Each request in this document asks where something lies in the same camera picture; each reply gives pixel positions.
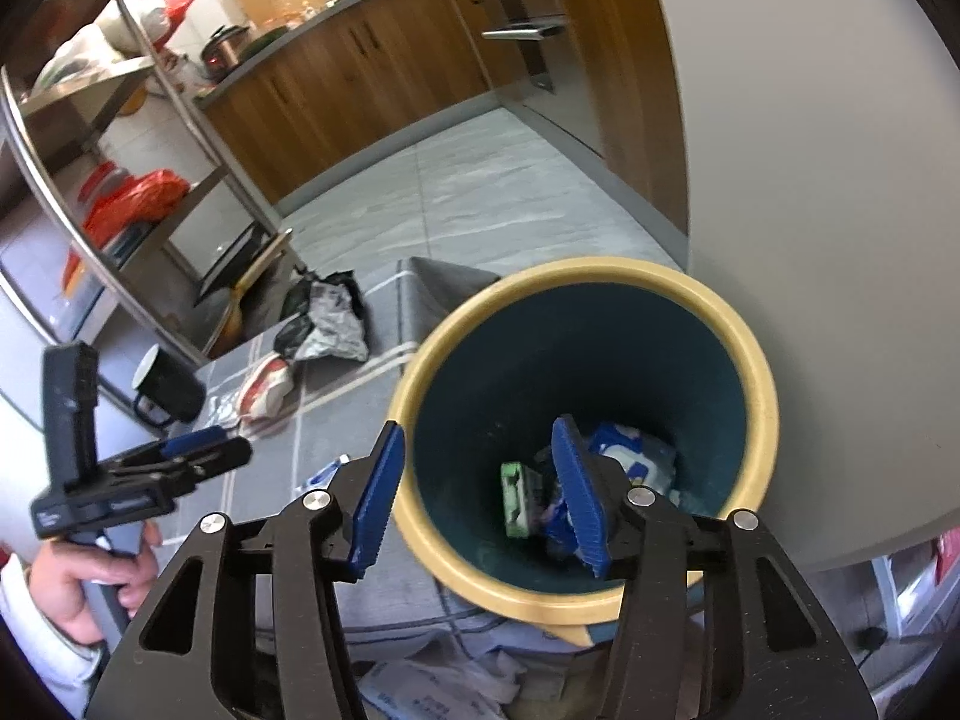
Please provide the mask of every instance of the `gray tile floor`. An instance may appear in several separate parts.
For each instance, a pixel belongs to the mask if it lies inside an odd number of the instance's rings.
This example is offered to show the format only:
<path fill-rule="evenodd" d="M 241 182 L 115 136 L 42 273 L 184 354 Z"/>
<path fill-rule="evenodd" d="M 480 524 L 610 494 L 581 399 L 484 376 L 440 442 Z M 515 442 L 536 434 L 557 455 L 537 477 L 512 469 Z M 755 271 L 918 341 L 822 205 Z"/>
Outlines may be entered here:
<path fill-rule="evenodd" d="M 287 217 L 304 261 L 369 272 L 425 255 L 508 274 L 583 254 L 677 265 L 626 211 L 500 108 L 357 173 Z"/>

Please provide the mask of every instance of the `plastic container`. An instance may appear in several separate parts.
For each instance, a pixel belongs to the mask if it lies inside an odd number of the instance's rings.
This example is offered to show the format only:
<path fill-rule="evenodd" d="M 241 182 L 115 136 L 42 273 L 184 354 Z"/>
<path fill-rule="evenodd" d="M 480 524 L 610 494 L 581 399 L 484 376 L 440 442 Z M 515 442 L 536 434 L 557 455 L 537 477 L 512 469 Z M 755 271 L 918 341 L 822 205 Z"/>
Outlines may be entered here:
<path fill-rule="evenodd" d="M 501 464 L 529 458 L 553 419 L 610 419 L 676 447 L 676 486 L 704 514 L 756 509 L 773 474 L 773 377 L 746 323 L 663 266 L 560 260 L 467 300 L 406 368 L 390 418 L 406 430 L 395 519 L 438 580 L 566 640 L 598 640 L 622 587 L 507 538 Z M 688 584 L 699 580 L 691 574 Z"/>

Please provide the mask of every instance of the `white cloth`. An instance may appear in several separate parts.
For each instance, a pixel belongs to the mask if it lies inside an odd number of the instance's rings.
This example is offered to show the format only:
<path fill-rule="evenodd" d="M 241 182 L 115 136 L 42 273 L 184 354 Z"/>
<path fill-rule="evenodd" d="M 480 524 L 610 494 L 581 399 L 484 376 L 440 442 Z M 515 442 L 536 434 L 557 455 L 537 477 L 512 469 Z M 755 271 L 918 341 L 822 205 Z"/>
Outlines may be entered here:
<path fill-rule="evenodd" d="M 70 641 L 40 613 L 16 555 L 0 571 L 0 614 L 50 692 L 74 717 L 82 717 L 101 651 Z"/>

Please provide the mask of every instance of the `black mug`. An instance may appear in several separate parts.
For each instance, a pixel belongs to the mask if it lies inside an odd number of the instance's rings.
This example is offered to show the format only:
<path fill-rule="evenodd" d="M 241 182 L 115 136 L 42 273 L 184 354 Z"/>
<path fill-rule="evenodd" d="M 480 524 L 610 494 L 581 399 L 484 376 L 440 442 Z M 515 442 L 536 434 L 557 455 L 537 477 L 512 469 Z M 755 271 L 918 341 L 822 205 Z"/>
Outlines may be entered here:
<path fill-rule="evenodd" d="M 136 390 L 133 410 L 154 427 L 165 428 L 174 423 L 192 422 L 200 416 L 206 401 L 206 388 L 197 377 L 170 352 L 155 343 L 136 367 L 131 382 Z M 165 410 L 170 418 L 156 422 L 140 409 L 143 398 Z"/>

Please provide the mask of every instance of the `green package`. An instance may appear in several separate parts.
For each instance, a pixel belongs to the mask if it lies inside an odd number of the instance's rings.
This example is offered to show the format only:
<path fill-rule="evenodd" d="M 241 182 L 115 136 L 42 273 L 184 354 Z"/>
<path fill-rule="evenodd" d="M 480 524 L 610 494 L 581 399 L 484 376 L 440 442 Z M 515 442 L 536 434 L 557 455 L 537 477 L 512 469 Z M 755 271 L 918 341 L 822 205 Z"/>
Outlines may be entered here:
<path fill-rule="evenodd" d="M 544 477 L 522 463 L 500 467 L 503 524 L 508 538 L 530 538 L 539 533 Z"/>

